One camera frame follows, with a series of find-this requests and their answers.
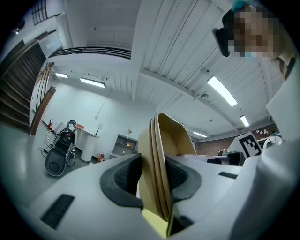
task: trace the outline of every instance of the white floor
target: white floor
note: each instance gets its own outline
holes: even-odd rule
[[[76,151],[76,162],[67,167],[60,177],[52,177],[45,170],[45,157],[37,148],[46,148],[46,127],[41,123],[36,136],[29,136],[14,127],[0,123],[0,180],[14,203],[28,206],[39,194],[48,189],[59,178],[88,163],[80,160]]]

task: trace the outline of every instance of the desk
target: desk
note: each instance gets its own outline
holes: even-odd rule
[[[82,146],[83,146],[82,153],[81,153],[80,159],[83,162],[90,162],[99,136],[89,133],[86,130],[78,128],[78,127],[76,127],[76,130],[77,130],[77,135],[78,135],[77,142],[79,142],[79,143],[83,142],[82,143]]]

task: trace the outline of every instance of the staircase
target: staircase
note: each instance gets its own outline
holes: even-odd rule
[[[30,45],[14,57],[0,78],[1,121],[29,131],[30,98],[44,61],[39,44]]]

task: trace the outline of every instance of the white wall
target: white wall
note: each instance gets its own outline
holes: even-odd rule
[[[55,50],[61,47],[61,40],[58,32],[54,32],[43,38],[38,43],[45,55],[48,58]]]
[[[46,0],[47,16],[52,17],[64,11],[63,0]]]
[[[46,61],[55,62],[56,66],[70,66],[78,69],[96,68],[105,72],[111,72],[112,74],[119,72],[127,76],[132,76],[133,74],[131,60],[106,54],[68,54],[54,56],[46,59]]]
[[[75,80],[68,79],[67,81],[70,83]],[[56,92],[43,115],[43,120],[49,122],[53,118],[55,124],[55,122],[74,119],[91,133],[97,131],[98,123],[103,123],[103,130],[98,134],[100,138],[98,138],[94,156],[104,152],[107,159],[106,153],[113,150],[118,134],[127,135],[128,129],[131,129],[133,132],[130,137],[137,139],[154,116],[153,104],[132,102],[129,95],[115,90],[97,88],[101,90],[99,93],[102,95],[100,95],[96,93],[96,87],[92,86],[94,92],[88,91],[90,85],[81,83],[79,80],[76,84],[85,90],[63,84],[58,80],[49,81],[48,87],[54,86]],[[95,115],[110,91],[98,119],[95,119]]]
[[[73,48],[73,42],[70,35],[69,24],[66,13],[56,17],[57,31],[60,35],[63,48]]]
[[[87,44],[86,4],[83,0],[65,0],[65,12],[69,24],[70,35],[74,47],[84,47]]]

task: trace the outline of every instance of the brick wall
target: brick wall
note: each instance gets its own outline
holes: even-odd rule
[[[258,128],[259,132],[266,129],[267,131],[277,132],[279,133],[279,130],[275,123],[270,124],[263,128]],[[270,134],[260,134],[256,133],[255,131],[252,131],[253,135],[256,137],[257,140],[260,140],[262,138],[268,137]],[[196,142],[195,149],[198,155],[218,155],[219,151],[222,149],[227,149],[230,144],[233,142],[234,137],[230,138],[224,138],[220,140],[214,140],[214,141],[205,141],[205,142]]]

